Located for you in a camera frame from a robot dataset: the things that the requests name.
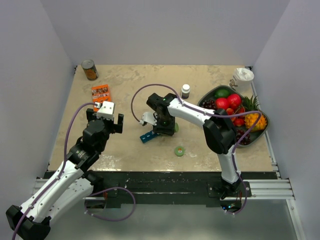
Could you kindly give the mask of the green pill bottle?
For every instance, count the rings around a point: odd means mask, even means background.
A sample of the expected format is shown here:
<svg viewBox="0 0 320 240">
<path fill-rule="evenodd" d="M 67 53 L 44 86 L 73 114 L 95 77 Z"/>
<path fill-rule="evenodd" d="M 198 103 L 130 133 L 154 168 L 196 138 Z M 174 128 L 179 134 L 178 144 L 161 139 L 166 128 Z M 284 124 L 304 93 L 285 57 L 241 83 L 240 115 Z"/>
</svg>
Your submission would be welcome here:
<svg viewBox="0 0 320 240">
<path fill-rule="evenodd" d="M 179 131 L 179 125 L 175 123 L 174 125 L 174 132 L 177 133 Z"/>
</svg>

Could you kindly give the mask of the teal weekly pill organizer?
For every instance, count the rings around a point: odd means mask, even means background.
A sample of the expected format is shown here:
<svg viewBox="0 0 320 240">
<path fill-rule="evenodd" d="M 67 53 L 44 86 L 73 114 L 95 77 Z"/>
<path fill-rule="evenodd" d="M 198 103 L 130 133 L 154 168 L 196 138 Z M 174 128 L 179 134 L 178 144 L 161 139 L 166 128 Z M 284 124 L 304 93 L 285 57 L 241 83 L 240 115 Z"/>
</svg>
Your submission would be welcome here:
<svg viewBox="0 0 320 240">
<path fill-rule="evenodd" d="M 159 136 L 158 133 L 155 133 L 155 132 L 153 132 L 153 131 L 151 130 L 151 131 L 149 131 L 149 132 L 141 135 L 139 138 L 140 138 L 141 142 L 142 142 L 143 144 L 145 144 L 145 143 L 151 141 L 152 139 L 154 139 L 154 138 L 156 138 L 156 137 L 158 137 L 158 136 Z"/>
</svg>

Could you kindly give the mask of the green bottle cap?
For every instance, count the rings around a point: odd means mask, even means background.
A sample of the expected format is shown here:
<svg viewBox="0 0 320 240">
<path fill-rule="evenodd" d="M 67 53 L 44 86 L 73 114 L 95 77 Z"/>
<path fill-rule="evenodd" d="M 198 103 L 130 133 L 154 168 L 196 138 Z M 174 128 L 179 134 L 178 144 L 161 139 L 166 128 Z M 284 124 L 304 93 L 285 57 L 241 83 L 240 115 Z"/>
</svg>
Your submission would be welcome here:
<svg viewBox="0 0 320 240">
<path fill-rule="evenodd" d="M 185 154 L 185 148 L 183 146 L 177 146 L 175 149 L 174 149 L 174 154 L 177 156 L 177 157 L 182 157 L 184 154 Z"/>
</svg>

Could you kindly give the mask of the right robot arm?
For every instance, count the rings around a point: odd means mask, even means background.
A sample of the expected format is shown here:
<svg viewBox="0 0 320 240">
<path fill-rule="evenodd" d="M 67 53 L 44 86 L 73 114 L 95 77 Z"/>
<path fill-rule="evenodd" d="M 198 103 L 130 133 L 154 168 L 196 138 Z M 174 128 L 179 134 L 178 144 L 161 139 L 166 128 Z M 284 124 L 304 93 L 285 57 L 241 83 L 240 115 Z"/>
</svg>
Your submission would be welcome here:
<svg viewBox="0 0 320 240">
<path fill-rule="evenodd" d="M 173 136 L 176 118 L 201 127 L 207 146 L 218 156 L 223 192 L 233 197 L 241 190 L 241 172 L 238 170 L 234 151 L 237 143 L 236 129 L 225 110 L 201 108 L 172 93 L 164 97 L 153 93 L 146 104 L 153 112 L 145 112 L 140 123 L 152 125 L 156 134 Z"/>
</svg>

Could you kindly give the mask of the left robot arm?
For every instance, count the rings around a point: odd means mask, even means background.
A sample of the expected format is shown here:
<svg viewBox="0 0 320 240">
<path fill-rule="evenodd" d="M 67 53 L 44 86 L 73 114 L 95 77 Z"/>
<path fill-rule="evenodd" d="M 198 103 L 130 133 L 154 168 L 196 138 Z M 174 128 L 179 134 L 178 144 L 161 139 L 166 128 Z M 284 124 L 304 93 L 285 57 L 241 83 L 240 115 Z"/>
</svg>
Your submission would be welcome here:
<svg viewBox="0 0 320 240">
<path fill-rule="evenodd" d="M 105 150 L 111 134 L 123 132 L 124 115 L 114 122 L 114 108 L 86 110 L 87 125 L 76 144 L 65 151 L 60 167 L 27 201 L 12 205 L 6 217 L 13 236 L 24 240 L 45 239 L 51 226 L 82 198 L 99 196 L 104 190 L 102 178 L 90 170 Z"/>
</svg>

